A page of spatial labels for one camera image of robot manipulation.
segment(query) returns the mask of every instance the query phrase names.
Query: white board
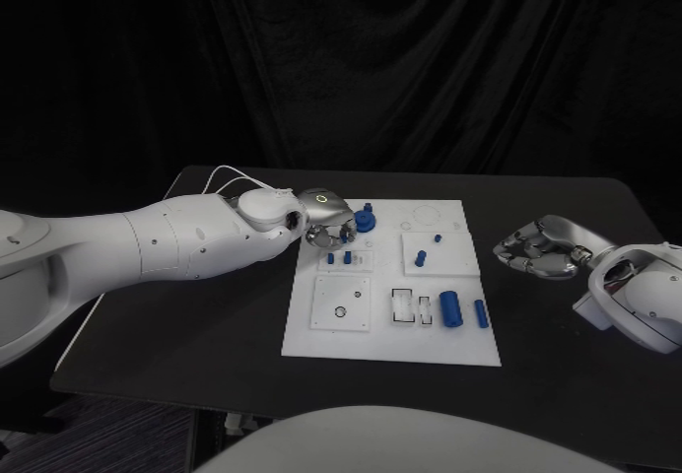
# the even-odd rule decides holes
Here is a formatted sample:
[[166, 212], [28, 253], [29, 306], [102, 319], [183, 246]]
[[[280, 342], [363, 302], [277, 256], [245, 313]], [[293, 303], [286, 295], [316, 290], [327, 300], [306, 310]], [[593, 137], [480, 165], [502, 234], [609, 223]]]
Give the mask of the white board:
[[[476, 300], [485, 302], [485, 295], [462, 202], [459, 200], [378, 199], [366, 201], [349, 199], [346, 202], [353, 211], [362, 210], [363, 203], [371, 202], [376, 217], [375, 229], [366, 234], [358, 234], [355, 242], [343, 248], [343, 251], [358, 251], [358, 254], [361, 251], [365, 252], [362, 253], [363, 264], [359, 267], [355, 266], [356, 272], [346, 269], [339, 262], [342, 251], [335, 255], [335, 264], [330, 265], [333, 267], [327, 268], [329, 252], [301, 241], [281, 355], [499, 367], [500, 357], [493, 325], [490, 323], [489, 328], [479, 327], [473, 306]], [[459, 268], [454, 273], [464, 275], [451, 275], [443, 268], [436, 270], [437, 275], [414, 272], [417, 254], [415, 257], [411, 255], [410, 259], [404, 255], [404, 239], [410, 244], [427, 244], [436, 234], [443, 236], [440, 243], [447, 241], [449, 243], [425, 249], [428, 253], [425, 267], [428, 268], [430, 264], [438, 261], [449, 261]], [[339, 297], [326, 305], [326, 308], [314, 307], [319, 277], [325, 280], [325, 292], [329, 287], [338, 286], [333, 278], [352, 277], [368, 280], [371, 286], [368, 331], [358, 331], [358, 325], [353, 325], [352, 329], [343, 329], [339, 324], [327, 330], [312, 329], [313, 317], [326, 317], [330, 313], [329, 304], [345, 307], [343, 304], [358, 302], [350, 299], [353, 291], [340, 289]], [[412, 324], [394, 323], [394, 289], [412, 290], [412, 308], [417, 314], [420, 314], [420, 298], [430, 298], [431, 326], [423, 325], [418, 316]], [[438, 295], [444, 291], [456, 291], [459, 295], [464, 323], [456, 328], [443, 325]]]

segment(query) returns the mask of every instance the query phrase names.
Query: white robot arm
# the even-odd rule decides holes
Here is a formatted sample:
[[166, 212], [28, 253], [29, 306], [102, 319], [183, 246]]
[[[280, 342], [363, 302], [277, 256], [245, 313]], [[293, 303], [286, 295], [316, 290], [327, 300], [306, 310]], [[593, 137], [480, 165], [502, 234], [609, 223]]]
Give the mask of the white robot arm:
[[[340, 227], [330, 236], [327, 227]], [[326, 189], [185, 195], [123, 214], [42, 219], [0, 211], [0, 367], [78, 307], [144, 281], [211, 278], [277, 256], [303, 233], [333, 248], [353, 213]]]
[[[522, 245], [528, 257], [511, 248]], [[617, 247], [562, 217], [548, 215], [522, 227], [493, 252], [513, 269], [549, 280], [593, 271], [588, 292], [573, 308], [600, 330], [616, 326], [649, 350], [682, 345], [682, 251], [663, 244]]]

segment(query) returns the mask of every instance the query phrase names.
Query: table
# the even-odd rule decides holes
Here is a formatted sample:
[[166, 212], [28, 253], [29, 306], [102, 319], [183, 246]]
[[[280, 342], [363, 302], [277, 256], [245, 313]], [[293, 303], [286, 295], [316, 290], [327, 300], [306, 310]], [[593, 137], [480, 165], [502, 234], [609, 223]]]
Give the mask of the table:
[[[211, 170], [188, 168], [167, 196], [201, 192]], [[326, 187], [345, 198], [462, 199], [502, 367], [281, 357], [296, 243], [271, 261], [214, 279], [144, 283], [107, 294], [53, 389], [274, 418], [343, 405], [411, 407], [489, 422], [604, 460], [682, 467], [682, 354], [649, 352], [573, 312], [587, 274], [544, 281], [492, 254], [500, 238], [549, 213], [620, 244], [660, 242], [620, 182], [245, 171], [273, 186]], [[228, 178], [218, 174], [221, 182]]]

